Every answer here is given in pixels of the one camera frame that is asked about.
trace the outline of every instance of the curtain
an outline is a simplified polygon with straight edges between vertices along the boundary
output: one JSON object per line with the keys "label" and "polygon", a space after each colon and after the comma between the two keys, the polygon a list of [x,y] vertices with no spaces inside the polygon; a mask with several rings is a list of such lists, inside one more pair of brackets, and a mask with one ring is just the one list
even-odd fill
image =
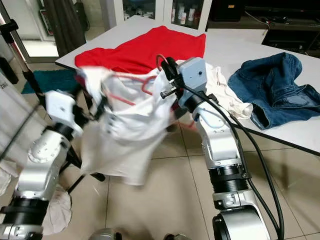
{"label": "curtain", "polygon": [[72,0],[44,0],[59,57],[86,43]]}

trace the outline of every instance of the denim jacket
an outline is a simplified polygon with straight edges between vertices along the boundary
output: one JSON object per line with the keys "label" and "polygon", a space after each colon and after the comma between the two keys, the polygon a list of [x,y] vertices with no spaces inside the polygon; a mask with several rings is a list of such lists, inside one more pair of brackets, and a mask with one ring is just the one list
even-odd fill
{"label": "denim jacket", "polygon": [[299,59],[282,52],[244,62],[228,85],[253,104],[251,120],[264,130],[320,115],[320,94],[309,84],[294,83],[301,71]]}

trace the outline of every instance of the clothing pile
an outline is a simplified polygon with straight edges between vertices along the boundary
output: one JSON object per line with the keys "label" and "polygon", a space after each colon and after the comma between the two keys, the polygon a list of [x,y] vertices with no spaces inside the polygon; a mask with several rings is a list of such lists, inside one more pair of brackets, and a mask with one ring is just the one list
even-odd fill
{"label": "clothing pile", "polygon": [[[173,123],[173,94],[156,56],[172,57],[180,64],[203,57],[206,35],[192,36],[160,26],[115,49],[95,48],[76,56],[85,87],[99,103],[107,96],[105,114],[84,128],[81,172],[121,176],[125,183],[143,185],[150,158]],[[228,87],[219,67],[206,64],[207,93],[215,94],[239,119],[251,116],[252,105],[243,103]]]}
{"label": "clothing pile", "polygon": [[294,82],[301,71],[299,59],[283,52],[244,62],[228,85],[243,102],[253,104],[251,120],[265,130],[320,116],[320,94],[309,84]]}

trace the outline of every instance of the white towel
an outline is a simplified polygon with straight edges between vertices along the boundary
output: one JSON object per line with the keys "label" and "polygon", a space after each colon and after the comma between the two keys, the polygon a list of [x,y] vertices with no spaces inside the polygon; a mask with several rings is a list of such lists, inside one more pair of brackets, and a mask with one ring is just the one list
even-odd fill
{"label": "white towel", "polygon": [[57,185],[43,219],[43,235],[56,234],[65,229],[71,220],[70,208],[69,194],[62,186]]}

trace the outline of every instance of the teal rug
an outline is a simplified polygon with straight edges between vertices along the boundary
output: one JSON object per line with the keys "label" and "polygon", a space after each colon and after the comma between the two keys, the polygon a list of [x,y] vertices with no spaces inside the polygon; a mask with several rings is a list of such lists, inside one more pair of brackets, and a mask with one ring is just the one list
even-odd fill
{"label": "teal rug", "polygon": [[[36,81],[42,92],[46,93],[51,90],[61,90],[71,92],[75,89],[77,82],[75,80],[76,72],[71,69],[55,71],[34,71]],[[35,91],[30,84],[26,82],[22,94],[33,94]]]}

